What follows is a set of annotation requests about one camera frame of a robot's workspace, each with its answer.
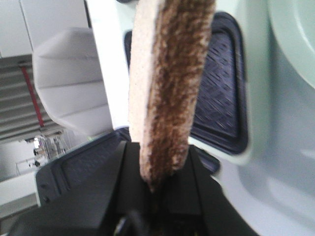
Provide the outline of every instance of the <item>red pole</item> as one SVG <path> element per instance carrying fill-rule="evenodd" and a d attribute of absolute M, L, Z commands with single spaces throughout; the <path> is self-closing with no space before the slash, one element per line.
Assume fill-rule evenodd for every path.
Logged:
<path fill-rule="evenodd" d="M 29 75 L 28 75 L 28 73 L 26 71 L 26 67 L 25 66 L 21 66 L 20 68 L 21 68 L 22 73 L 24 75 L 25 82 L 28 85 L 28 89 L 29 89 L 30 96 L 31 96 L 31 101 L 33 102 L 33 105 L 34 105 L 34 108 L 35 108 L 35 111 L 36 111 L 36 114 L 37 114 L 37 119 L 38 119 L 39 125 L 40 125 L 40 127 L 44 127 L 44 121 L 43 121 L 43 118 L 41 117 L 39 106 L 38 106 L 38 103 L 36 101 L 36 97 L 35 97 L 35 93 L 34 93 L 34 90 L 33 90 L 33 86 L 31 84 L 30 77 L 29 77 Z"/>

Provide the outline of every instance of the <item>white plastic panel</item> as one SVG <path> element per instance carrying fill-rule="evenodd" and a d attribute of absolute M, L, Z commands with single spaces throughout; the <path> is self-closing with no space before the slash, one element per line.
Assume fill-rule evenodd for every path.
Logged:
<path fill-rule="evenodd" d="M 33 48 L 69 27 L 88 27 L 83 0 L 21 0 Z"/>
<path fill-rule="evenodd" d="M 19 0 L 0 0 L 0 58 L 31 53 Z"/>

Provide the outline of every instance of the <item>light gray curved surface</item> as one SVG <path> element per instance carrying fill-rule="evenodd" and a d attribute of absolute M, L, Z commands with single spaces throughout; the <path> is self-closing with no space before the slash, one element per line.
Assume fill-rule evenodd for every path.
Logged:
<path fill-rule="evenodd" d="M 87 136 L 112 129 L 92 29 L 69 28 L 34 50 L 36 91 L 50 118 Z"/>

